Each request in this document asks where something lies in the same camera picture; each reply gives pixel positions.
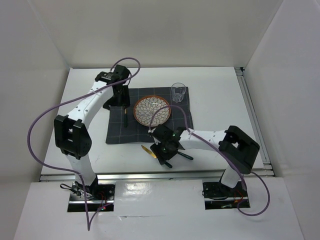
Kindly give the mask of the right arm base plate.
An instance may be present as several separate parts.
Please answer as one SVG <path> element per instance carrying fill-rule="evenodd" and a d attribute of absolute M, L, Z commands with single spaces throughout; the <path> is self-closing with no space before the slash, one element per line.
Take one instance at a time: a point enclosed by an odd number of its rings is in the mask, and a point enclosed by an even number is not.
<path fill-rule="evenodd" d="M 204 197 L 206 210 L 226 210 L 240 208 L 250 208 L 248 193 L 243 189 L 239 181 L 234 188 L 229 188 L 220 182 L 203 182 L 201 192 Z"/>

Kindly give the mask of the dark checked cloth napkin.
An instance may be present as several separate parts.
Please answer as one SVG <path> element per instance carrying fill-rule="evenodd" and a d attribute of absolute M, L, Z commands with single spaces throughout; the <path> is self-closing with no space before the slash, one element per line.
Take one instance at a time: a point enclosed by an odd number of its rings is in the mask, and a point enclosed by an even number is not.
<path fill-rule="evenodd" d="M 147 87 L 130 88 L 130 106 L 127 108 L 128 126 L 124 127 L 124 109 L 122 107 L 111 107 L 106 135 L 106 144 L 128 144 L 128 143 L 152 143 L 154 139 L 148 134 L 148 127 L 141 125 L 134 117 L 133 109 L 135 103 L 146 96 L 160 96 L 167 100 L 169 104 L 180 106 L 187 117 L 187 124 L 190 129 L 194 127 L 192 114 L 190 111 L 189 89 L 182 102 L 174 102 L 171 97 L 170 87 Z"/>

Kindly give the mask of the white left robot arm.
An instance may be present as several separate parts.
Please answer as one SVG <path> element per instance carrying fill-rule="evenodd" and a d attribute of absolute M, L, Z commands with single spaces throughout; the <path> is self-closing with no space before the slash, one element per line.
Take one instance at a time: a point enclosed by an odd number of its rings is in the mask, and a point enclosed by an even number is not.
<path fill-rule="evenodd" d="M 129 69 L 119 64 L 111 72 L 100 72 L 90 90 L 93 94 L 85 97 L 67 115 L 57 115 L 54 119 L 55 145 L 66 155 L 71 169 L 81 174 L 83 181 L 77 175 L 75 185 L 88 200 L 94 199 L 99 193 L 98 177 L 89 158 L 92 146 L 88 133 L 90 123 L 101 108 L 110 110 L 111 107 L 130 106 L 127 85 L 121 83 L 103 90 L 101 88 L 118 83 L 129 76 Z"/>

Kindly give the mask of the gold fork green handle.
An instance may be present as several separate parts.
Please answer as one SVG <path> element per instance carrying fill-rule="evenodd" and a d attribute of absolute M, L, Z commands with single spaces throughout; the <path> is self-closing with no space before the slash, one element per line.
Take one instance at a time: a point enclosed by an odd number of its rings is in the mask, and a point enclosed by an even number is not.
<path fill-rule="evenodd" d="M 128 112 L 127 112 L 127 107 L 124 108 L 124 127 L 127 128 L 128 127 Z"/>

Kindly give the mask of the clear drinking glass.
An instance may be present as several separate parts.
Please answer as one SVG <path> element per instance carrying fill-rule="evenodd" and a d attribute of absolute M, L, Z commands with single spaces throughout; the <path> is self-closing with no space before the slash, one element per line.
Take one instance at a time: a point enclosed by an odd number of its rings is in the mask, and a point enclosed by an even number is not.
<path fill-rule="evenodd" d="M 187 87 L 181 83 L 181 82 L 176 82 L 171 86 L 171 94 L 172 94 L 172 100 L 175 103 L 180 103 L 185 96 Z"/>

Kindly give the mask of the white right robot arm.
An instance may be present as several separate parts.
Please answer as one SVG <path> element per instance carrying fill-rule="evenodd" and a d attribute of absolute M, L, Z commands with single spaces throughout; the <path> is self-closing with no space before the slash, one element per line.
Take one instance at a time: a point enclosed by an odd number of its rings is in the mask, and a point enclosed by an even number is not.
<path fill-rule="evenodd" d="M 183 115 L 184 125 L 172 130 L 165 125 L 173 109 Z M 228 163 L 218 184 L 223 196 L 230 196 L 241 183 L 244 190 L 249 175 L 260 151 L 259 144 L 239 127 L 231 125 L 226 130 L 203 131 L 188 126 L 187 114 L 181 106 L 170 105 L 156 95 L 147 95 L 135 103 L 133 114 L 136 120 L 148 127 L 148 135 L 154 143 L 150 152 L 161 165 L 170 166 L 169 160 L 181 150 L 206 150 L 218 153 Z"/>

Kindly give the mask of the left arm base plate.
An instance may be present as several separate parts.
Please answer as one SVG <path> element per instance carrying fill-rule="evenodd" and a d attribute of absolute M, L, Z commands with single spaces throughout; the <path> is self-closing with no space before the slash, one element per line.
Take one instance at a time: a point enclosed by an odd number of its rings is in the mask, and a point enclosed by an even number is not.
<path fill-rule="evenodd" d="M 65 183 L 60 184 L 60 188 L 70 191 L 67 211 L 69 213 L 85 212 L 84 191 L 78 188 L 74 183 L 69 186 Z M 89 212 L 95 212 L 98 208 L 102 212 L 114 211 L 115 184 L 101 184 L 98 192 L 95 194 L 87 193 L 87 205 Z"/>

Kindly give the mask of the patterned round plate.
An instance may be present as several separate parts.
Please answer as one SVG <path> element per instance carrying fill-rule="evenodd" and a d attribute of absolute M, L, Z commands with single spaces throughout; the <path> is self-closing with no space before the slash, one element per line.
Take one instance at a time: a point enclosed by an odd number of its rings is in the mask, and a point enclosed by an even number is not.
<path fill-rule="evenodd" d="M 171 108 L 163 97 L 148 95 L 135 103 L 133 116 L 143 126 L 156 127 L 164 124 L 170 118 Z"/>

